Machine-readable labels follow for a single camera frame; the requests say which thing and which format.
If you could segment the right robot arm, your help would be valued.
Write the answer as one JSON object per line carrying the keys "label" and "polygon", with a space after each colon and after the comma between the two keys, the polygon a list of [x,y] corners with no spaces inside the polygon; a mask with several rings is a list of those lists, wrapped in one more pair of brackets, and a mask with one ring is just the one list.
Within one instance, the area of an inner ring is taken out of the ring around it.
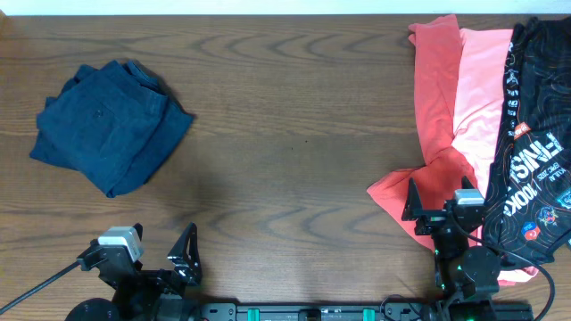
{"label": "right robot arm", "polygon": [[484,197],[466,177],[461,188],[440,210],[423,207],[417,185],[409,180],[401,216],[415,223],[415,235],[428,235],[434,243],[434,278],[443,297],[421,308],[422,320],[495,320],[492,296],[499,291],[499,254],[472,233],[484,220]]}

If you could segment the navy blue shorts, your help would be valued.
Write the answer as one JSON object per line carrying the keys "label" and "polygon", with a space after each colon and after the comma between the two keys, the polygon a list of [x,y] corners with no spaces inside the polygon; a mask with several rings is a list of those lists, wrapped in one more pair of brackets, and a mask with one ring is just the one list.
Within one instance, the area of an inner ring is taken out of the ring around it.
{"label": "navy blue shorts", "polygon": [[46,99],[29,156],[77,170],[113,198],[144,185],[193,120],[134,62],[83,64],[58,96]]}

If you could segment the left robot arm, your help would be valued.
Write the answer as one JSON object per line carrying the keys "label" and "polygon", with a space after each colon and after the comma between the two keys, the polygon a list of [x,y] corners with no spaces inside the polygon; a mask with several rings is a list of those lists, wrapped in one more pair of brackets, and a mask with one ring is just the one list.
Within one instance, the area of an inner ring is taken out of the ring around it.
{"label": "left robot arm", "polygon": [[94,298],[78,304],[70,320],[200,320],[200,304],[186,290],[203,277],[197,248],[197,226],[189,224],[171,248],[171,270],[144,270],[140,258],[143,227],[113,226],[94,239],[78,257],[83,271],[99,270],[99,278],[114,294],[110,300]]}

